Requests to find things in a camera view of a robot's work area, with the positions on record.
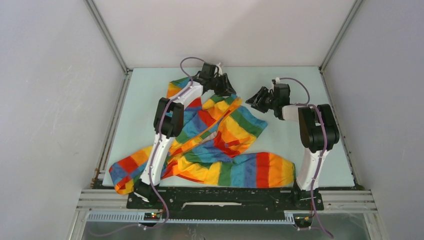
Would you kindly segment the rainbow striped jacket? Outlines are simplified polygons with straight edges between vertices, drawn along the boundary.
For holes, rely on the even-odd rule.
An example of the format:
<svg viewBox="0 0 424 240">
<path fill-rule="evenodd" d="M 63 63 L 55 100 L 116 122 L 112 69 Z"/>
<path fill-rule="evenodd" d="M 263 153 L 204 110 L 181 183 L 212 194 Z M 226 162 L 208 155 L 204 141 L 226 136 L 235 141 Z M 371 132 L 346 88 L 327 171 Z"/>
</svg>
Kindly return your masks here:
<svg viewBox="0 0 424 240">
<path fill-rule="evenodd" d="M 196 98 L 185 109 L 183 124 L 167 154 L 162 179 L 177 176 L 242 188 L 277 188 L 294 181 L 292 162 L 270 152 L 248 152 L 268 124 L 242 106 L 237 95 Z"/>
</svg>

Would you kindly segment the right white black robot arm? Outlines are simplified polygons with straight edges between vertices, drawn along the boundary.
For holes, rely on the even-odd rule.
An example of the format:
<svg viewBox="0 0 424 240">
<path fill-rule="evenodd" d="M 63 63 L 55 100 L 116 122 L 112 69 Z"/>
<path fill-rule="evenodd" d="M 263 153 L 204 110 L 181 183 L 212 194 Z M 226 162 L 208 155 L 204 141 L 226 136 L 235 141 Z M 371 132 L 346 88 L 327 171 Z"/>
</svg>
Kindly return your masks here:
<svg viewBox="0 0 424 240">
<path fill-rule="evenodd" d="M 329 151 L 340 140 L 340 132 L 329 104 L 291 103 L 291 89 L 286 83 L 265 86 L 246 100 L 246 104 L 262 113 L 273 111 L 276 118 L 299 125 L 304 146 L 303 162 L 291 191 L 291 204 L 304 209 L 318 193 L 318 179 Z"/>
</svg>

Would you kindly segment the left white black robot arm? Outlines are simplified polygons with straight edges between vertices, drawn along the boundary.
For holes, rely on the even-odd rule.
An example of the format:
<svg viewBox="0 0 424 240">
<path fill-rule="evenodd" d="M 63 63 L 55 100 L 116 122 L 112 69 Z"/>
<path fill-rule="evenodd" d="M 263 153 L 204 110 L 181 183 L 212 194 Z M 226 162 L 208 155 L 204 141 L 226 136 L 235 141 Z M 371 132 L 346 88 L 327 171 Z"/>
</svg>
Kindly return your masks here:
<svg viewBox="0 0 424 240">
<path fill-rule="evenodd" d="M 188 75 L 185 87 L 171 97 L 159 100 L 153 121 L 155 137 L 152 150 L 144 171 L 133 187 L 133 193 L 145 208 L 153 208 L 158 202 L 160 195 L 156 187 L 161 181 L 162 167 L 169 149 L 182 132 L 185 109 L 208 91 L 224 97 L 236 94 L 220 64 L 204 62 L 198 73 Z"/>
</svg>

